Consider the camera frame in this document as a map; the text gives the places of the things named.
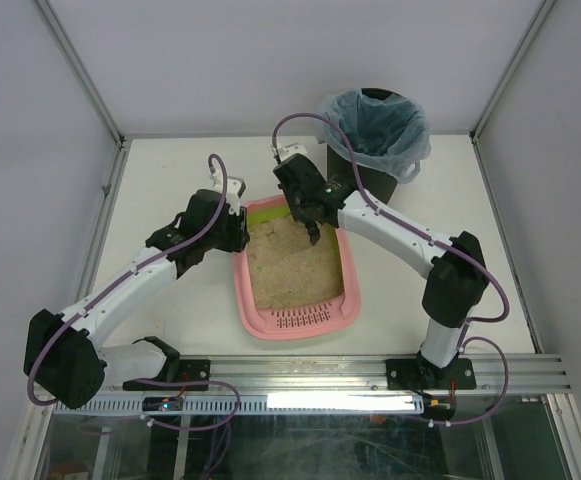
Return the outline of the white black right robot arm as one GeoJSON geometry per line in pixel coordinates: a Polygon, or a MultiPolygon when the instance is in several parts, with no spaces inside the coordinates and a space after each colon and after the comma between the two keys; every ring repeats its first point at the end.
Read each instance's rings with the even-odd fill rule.
{"type": "Polygon", "coordinates": [[[478,239],[468,232],[434,237],[355,183],[338,175],[325,179],[303,154],[278,160],[273,174],[312,244],[320,240],[320,225],[351,232],[398,257],[425,280],[426,336],[413,365],[397,377],[419,391],[448,389],[468,316],[489,285],[478,239]]]}

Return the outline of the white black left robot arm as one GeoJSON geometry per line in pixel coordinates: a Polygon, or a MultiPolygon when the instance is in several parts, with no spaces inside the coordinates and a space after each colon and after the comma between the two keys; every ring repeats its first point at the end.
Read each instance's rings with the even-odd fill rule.
{"type": "Polygon", "coordinates": [[[101,388],[167,384],[179,373],[180,354],[147,336],[127,345],[105,342],[144,300],[181,278],[211,250],[240,253],[249,240],[244,183],[200,189],[187,208],[154,231],[120,275],[59,313],[39,311],[29,323],[23,371],[28,386],[41,386],[70,409],[101,388]]]}

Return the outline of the pink litter box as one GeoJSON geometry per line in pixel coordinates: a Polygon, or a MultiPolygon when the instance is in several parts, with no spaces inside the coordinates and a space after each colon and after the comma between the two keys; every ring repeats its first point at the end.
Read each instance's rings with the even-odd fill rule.
{"type": "Polygon", "coordinates": [[[233,256],[234,283],[241,322],[263,340],[298,340],[325,335],[351,325],[361,310],[361,294],[346,233],[328,226],[321,234],[338,255],[343,293],[327,301],[285,309],[263,309],[255,304],[245,252],[233,256]]]}

